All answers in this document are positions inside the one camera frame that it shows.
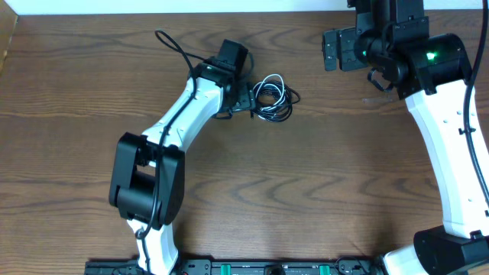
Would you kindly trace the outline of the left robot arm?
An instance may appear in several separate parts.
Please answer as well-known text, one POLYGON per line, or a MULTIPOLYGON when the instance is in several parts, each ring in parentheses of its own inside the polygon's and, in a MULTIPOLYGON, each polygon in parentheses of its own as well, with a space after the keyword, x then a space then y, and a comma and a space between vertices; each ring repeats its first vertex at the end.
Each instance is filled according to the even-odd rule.
POLYGON ((206 122, 248 95, 239 66, 200 63, 182 95, 142 134, 125 133, 116 147, 109 202, 137 239, 144 274, 169 274, 179 251, 172 222, 183 202, 185 154, 206 122))

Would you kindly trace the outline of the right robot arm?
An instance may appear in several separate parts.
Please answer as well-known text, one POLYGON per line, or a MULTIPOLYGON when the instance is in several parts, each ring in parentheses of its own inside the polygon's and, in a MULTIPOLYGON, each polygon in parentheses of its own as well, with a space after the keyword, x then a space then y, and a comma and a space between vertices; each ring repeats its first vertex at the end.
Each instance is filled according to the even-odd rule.
POLYGON ((442 224, 380 256, 372 274, 466 274, 488 262, 488 150, 475 104, 481 59, 455 34, 432 36, 421 1, 354 0, 354 27, 326 31, 328 71, 368 68, 413 116, 436 176, 442 224))

